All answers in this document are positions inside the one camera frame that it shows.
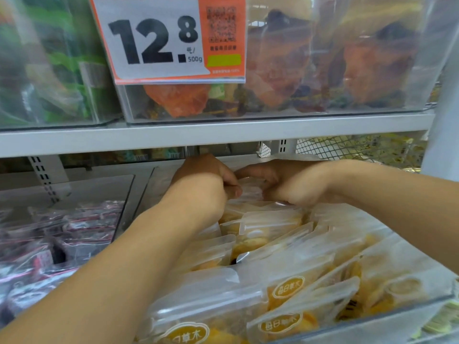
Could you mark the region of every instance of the oval logo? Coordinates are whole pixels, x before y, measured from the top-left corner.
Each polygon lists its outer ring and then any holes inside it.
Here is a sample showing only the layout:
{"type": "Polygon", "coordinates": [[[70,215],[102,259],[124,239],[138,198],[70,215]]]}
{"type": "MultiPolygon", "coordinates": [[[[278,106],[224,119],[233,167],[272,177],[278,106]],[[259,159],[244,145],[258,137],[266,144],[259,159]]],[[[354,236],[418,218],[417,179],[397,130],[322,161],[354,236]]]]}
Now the oval logo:
{"type": "Polygon", "coordinates": [[[273,291],[274,298],[289,298],[298,292],[304,285],[304,277],[289,277],[276,286],[273,291]]]}
{"type": "Polygon", "coordinates": [[[302,319],[303,314],[280,315],[269,321],[262,322],[258,325],[258,328],[262,332],[271,334],[284,333],[298,325],[302,319]]]}
{"type": "Polygon", "coordinates": [[[209,336],[209,327],[205,323],[182,322],[168,329],[155,342],[168,344],[199,344],[209,336]]]}

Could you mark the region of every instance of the white shelf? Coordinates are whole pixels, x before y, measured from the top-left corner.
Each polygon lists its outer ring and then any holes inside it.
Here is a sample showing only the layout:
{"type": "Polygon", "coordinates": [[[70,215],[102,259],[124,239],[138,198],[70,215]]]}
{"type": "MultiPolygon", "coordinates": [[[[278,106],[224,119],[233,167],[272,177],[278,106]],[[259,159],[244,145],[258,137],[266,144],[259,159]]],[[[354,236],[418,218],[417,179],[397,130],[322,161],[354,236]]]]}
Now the white shelf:
{"type": "Polygon", "coordinates": [[[434,111],[0,132],[0,158],[428,130],[434,111]]]}

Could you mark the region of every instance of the person's right hand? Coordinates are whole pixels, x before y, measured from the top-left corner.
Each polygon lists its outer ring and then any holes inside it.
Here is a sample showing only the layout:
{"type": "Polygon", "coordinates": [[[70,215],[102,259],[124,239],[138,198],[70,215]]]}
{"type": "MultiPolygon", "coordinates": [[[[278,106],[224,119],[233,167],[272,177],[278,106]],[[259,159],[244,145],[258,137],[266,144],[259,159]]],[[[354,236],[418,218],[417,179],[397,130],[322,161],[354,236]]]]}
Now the person's right hand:
{"type": "Polygon", "coordinates": [[[330,192],[335,161],[273,160],[252,164],[235,172],[240,178],[265,179],[265,200],[287,201],[300,206],[318,202],[336,202],[330,192]]]}

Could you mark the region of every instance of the orange price tag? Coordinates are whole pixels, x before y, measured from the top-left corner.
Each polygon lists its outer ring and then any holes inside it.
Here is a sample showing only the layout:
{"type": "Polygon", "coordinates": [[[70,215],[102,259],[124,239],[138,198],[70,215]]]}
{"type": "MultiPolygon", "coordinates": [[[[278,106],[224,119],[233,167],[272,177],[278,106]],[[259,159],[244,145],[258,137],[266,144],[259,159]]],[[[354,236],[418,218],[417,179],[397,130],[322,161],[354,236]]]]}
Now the orange price tag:
{"type": "Polygon", "coordinates": [[[246,0],[90,0],[116,84],[244,83],[246,0]]]}

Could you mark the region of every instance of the forearm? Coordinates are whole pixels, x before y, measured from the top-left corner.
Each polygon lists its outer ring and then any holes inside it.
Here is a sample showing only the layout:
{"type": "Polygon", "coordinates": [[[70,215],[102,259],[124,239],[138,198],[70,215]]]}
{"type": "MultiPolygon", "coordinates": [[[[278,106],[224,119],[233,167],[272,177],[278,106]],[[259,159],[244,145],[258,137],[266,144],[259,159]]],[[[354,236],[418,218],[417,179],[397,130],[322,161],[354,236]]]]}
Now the forearm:
{"type": "Polygon", "coordinates": [[[338,161],[332,191],[459,273],[459,183],[360,161],[338,161]]]}
{"type": "Polygon", "coordinates": [[[161,202],[141,214],[113,244],[0,332],[0,343],[131,343],[167,272],[204,228],[198,219],[191,222],[186,210],[161,202]]]}

